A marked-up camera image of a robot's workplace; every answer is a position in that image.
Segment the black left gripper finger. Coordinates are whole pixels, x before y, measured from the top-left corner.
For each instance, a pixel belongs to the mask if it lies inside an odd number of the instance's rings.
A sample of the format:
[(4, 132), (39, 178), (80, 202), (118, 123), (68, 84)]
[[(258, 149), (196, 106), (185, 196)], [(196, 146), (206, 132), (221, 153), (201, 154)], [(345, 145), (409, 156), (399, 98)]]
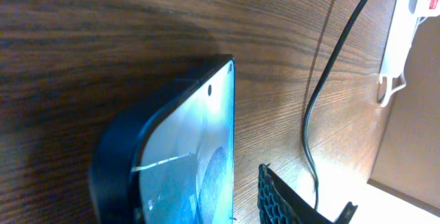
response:
[(348, 202), (335, 221), (314, 210), (266, 164), (258, 167), (258, 209), (262, 224), (349, 224), (357, 206)]

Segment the blue Galaxy smartphone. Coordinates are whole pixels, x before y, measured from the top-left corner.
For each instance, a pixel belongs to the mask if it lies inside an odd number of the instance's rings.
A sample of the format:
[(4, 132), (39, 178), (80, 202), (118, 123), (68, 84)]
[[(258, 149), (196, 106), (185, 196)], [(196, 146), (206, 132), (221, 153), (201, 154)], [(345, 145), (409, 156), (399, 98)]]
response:
[(234, 57), (215, 54), (120, 112), (89, 168), (99, 223), (232, 223)]

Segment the white power strip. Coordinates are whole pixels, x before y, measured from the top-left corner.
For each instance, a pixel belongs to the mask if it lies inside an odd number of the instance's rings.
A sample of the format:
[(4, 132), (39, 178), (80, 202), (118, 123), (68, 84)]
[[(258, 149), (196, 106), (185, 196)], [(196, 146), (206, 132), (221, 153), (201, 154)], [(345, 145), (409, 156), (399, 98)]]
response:
[(397, 78), (404, 72), (419, 20), (435, 16), (439, 16), (439, 0), (396, 0), (380, 78)]

